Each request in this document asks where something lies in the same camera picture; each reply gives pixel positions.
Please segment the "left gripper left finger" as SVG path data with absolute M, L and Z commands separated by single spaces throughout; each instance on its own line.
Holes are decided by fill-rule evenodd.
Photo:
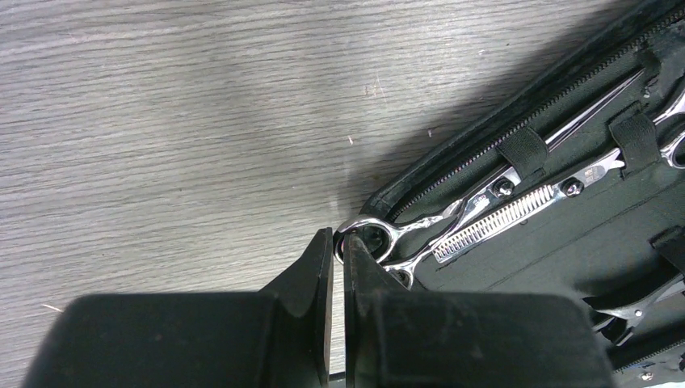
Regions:
M 257 291 L 101 293 L 73 300 L 26 387 L 326 387 L 331 229 Z

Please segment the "black hair clip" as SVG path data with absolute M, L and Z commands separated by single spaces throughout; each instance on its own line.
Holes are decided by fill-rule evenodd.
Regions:
M 615 346 L 624 344 L 634 329 L 668 297 L 684 291 L 684 275 L 678 270 L 655 271 L 609 293 L 585 297 L 594 311 L 593 330 Z

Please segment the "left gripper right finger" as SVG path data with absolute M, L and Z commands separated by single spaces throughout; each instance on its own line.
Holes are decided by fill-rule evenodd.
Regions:
M 349 387 L 612 387 L 580 306 L 534 293 L 409 291 L 343 240 Z

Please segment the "silver scissors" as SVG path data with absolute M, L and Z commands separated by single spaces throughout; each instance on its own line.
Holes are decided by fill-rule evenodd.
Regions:
M 678 92 L 666 108 L 654 118 L 647 116 L 647 124 L 656 127 L 671 117 L 681 114 L 684 114 L 684 90 Z M 658 149 L 658 157 L 663 158 L 673 168 L 684 169 L 684 165 L 677 162 L 675 157 L 676 150 L 683 141 L 684 132 L 681 132 Z M 509 197 L 501 204 L 487 209 L 440 242 L 437 250 L 431 255 L 439 263 L 455 259 L 560 200 L 579 196 L 585 188 L 601 180 L 610 170 L 625 166 L 621 157 L 624 151 L 628 150 L 628 146 L 619 145 L 616 139 L 615 143 L 616 147 L 598 158 L 591 159 L 573 174 L 561 175 L 556 182 L 542 183 L 539 187 L 531 188 L 516 197 Z
M 589 120 L 595 117 L 609 103 L 615 100 L 621 93 L 628 89 L 636 80 L 645 73 L 644 69 L 639 69 L 616 87 L 598 98 L 584 111 L 568 120 L 565 124 L 555 130 L 544 139 L 542 147 L 543 155 L 555 150 L 560 144 L 566 141 L 571 135 L 577 132 Z M 519 168 L 506 162 L 494 169 L 493 172 L 475 183 L 464 194 L 457 197 L 444 209 L 427 216 L 420 217 L 418 220 L 407 223 L 393 224 L 377 217 L 358 216 L 345 221 L 334 232 L 334 258 L 343 262 L 343 239 L 354 230 L 364 227 L 372 227 L 381 231 L 388 241 L 386 250 L 376 258 L 376 262 L 382 264 L 387 260 L 397 243 L 407 234 L 416 230 L 427 229 L 439 222 L 449 220 L 447 229 L 440 232 L 437 237 L 426 242 L 423 247 L 410 258 L 397 264 L 387 264 L 384 269 L 392 273 L 397 280 L 407 289 L 414 285 L 414 271 L 418 264 L 427 256 L 437 250 L 437 246 L 447 237 L 453 235 L 462 226 L 483 214 L 487 209 L 501 204 L 511 197 L 514 188 L 523 180 L 523 173 Z

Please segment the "black zip tool case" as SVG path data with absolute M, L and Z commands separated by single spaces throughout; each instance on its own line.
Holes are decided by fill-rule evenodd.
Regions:
M 610 1 L 607 9 L 610 19 L 588 30 L 575 28 L 577 42 L 552 40 L 526 58 L 517 67 L 527 76 L 518 91 L 412 163 L 374 193 L 362 213 L 393 224 L 418 220 L 444 209 L 506 162 L 523 173 L 511 195 L 516 197 L 573 174 L 616 147 L 615 139 L 628 146 L 621 157 L 625 166 L 579 196 L 560 200 L 455 259 L 439 263 L 427 256 L 415 268 L 410 289 L 571 298 L 590 315 L 614 373 L 684 343 L 684 291 L 656 303 L 620 346 L 593 330 L 595 313 L 583 301 L 655 271 L 684 275 L 684 169 L 658 157 L 658 149 L 684 132 L 684 114 L 656 127 L 647 124 L 647 116 L 654 118 L 684 90 L 684 4 Z M 645 73 L 628 89 L 543 155 L 548 135 L 639 69 Z M 407 234 L 380 267 L 410 258 L 449 224 Z M 345 237 L 350 235 L 364 242 L 374 260 L 388 246 L 387 237 L 372 227 Z

